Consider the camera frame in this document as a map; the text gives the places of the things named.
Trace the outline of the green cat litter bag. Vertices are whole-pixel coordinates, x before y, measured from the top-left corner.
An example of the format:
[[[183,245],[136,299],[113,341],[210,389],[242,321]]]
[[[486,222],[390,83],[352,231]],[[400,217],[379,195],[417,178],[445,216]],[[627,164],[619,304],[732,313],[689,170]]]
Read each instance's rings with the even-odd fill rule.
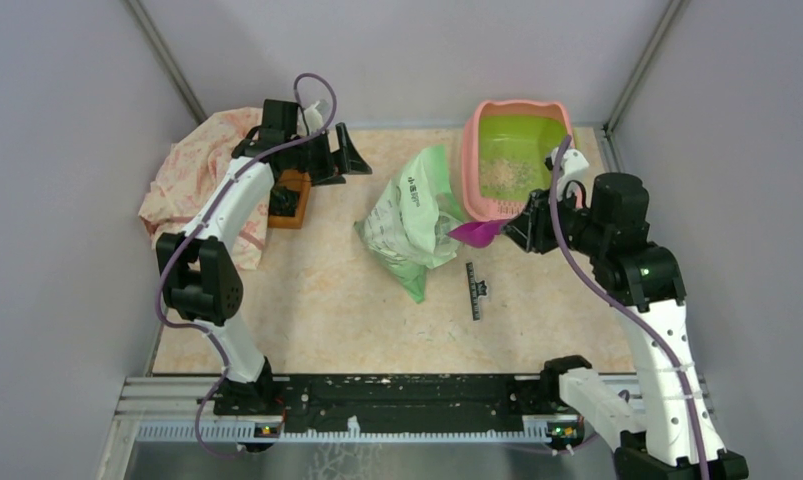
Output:
[[[388,182],[354,230],[372,256],[417,304],[429,271],[453,260],[460,242],[449,233],[465,222],[451,188],[446,147],[421,150]]]

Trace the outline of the magenta plastic litter scoop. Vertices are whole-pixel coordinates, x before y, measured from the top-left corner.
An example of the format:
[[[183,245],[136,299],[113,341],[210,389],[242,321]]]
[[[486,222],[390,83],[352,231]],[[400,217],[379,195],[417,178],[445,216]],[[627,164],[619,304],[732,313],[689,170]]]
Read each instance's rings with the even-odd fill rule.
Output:
[[[507,219],[468,222],[451,230],[448,236],[472,248],[482,249],[493,243],[507,223]]]

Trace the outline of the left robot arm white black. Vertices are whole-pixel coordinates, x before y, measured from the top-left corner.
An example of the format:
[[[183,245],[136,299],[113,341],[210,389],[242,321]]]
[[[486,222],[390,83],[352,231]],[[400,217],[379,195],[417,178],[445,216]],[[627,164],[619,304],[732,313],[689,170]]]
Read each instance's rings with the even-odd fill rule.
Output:
[[[267,357],[253,344],[241,317],[244,287],[232,258],[238,234],[282,173],[305,174],[314,186],[343,184],[372,169],[351,142],[347,126],[326,120],[308,135],[293,101],[267,100],[259,125],[234,147],[224,179],[177,233],[164,233],[155,251],[160,271],[158,315],[174,310],[178,329],[205,334],[223,363],[221,395],[237,396],[254,414],[277,399]]]

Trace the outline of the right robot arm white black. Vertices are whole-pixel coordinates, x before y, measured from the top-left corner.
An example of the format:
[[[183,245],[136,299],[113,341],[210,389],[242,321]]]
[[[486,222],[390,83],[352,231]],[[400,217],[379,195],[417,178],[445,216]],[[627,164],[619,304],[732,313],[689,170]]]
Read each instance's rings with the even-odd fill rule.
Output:
[[[649,194],[633,175],[596,177],[590,204],[531,192],[504,233],[528,253],[559,250],[591,268],[579,279],[617,311],[643,412],[612,392],[578,355],[546,362],[540,398],[576,410],[610,447],[620,479],[745,479],[745,457],[718,434],[690,349],[686,288],[674,254],[649,237]]]

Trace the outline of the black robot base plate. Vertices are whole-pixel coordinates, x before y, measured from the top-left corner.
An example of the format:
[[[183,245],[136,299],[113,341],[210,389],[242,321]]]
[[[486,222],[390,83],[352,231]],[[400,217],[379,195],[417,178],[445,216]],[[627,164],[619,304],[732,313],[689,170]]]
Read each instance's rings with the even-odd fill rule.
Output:
[[[212,397],[221,416],[281,416],[287,433],[518,433],[524,421],[577,418],[536,375],[292,374],[257,386],[225,381]]]

